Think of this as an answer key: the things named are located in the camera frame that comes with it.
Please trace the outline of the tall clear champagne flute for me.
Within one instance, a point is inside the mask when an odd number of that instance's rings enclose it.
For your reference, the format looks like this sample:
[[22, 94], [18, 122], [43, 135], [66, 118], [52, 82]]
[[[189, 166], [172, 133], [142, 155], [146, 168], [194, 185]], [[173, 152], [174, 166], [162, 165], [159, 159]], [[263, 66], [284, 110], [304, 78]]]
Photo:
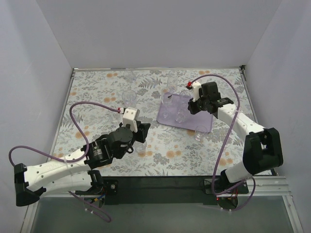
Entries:
[[170, 88], [165, 87], [161, 91], [161, 103], [163, 105], [162, 118], [167, 119], [170, 116], [170, 112], [168, 108], [172, 104], [172, 91]]

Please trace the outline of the tall clear highball glass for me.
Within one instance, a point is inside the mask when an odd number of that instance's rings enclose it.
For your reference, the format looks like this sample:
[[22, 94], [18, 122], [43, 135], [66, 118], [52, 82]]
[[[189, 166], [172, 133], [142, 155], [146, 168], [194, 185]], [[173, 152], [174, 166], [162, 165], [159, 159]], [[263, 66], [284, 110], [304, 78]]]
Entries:
[[177, 91], [178, 87], [178, 78], [179, 78], [179, 72], [178, 70], [171, 70], [168, 73], [168, 79], [167, 79], [167, 87], [169, 88], [170, 96], [169, 99], [173, 102], [173, 94]]

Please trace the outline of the clear wine glass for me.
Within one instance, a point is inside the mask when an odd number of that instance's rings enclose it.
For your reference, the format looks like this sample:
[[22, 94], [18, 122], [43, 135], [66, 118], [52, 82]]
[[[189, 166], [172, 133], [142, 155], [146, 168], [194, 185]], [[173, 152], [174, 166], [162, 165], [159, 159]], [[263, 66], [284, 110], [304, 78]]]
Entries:
[[185, 97], [185, 98], [191, 99], [191, 97], [192, 97], [192, 91], [187, 90], [187, 89], [184, 89], [184, 90], [181, 90], [181, 91], [180, 91], [179, 95], [180, 95], [181, 97]]

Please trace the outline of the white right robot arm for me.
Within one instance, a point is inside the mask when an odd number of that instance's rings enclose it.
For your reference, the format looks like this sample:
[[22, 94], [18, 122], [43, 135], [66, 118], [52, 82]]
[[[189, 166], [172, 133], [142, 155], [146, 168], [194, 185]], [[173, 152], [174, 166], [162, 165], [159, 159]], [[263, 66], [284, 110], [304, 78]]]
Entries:
[[215, 82], [189, 82], [193, 92], [188, 102], [192, 115], [206, 111], [229, 126], [243, 141], [242, 161], [223, 170], [219, 178], [212, 178], [211, 188], [216, 194], [235, 188], [243, 180], [283, 165], [279, 132], [265, 128], [240, 112], [229, 98], [222, 98]]

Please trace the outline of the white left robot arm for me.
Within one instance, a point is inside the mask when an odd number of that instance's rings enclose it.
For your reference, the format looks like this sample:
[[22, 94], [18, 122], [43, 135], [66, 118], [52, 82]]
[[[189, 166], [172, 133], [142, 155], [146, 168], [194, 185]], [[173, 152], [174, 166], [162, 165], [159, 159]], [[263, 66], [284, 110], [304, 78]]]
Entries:
[[150, 126], [150, 123], [138, 121], [138, 131], [133, 132], [129, 124], [120, 125], [115, 131], [103, 134], [65, 156], [65, 163], [51, 160], [36, 166], [14, 165], [16, 206], [39, 201], [40, 196], [48, 191], [47, 185], [63, 177], [111, 164], [114, 158], [122, 159], [126, 153], [133, 152], [135, 142], [146, 141]]

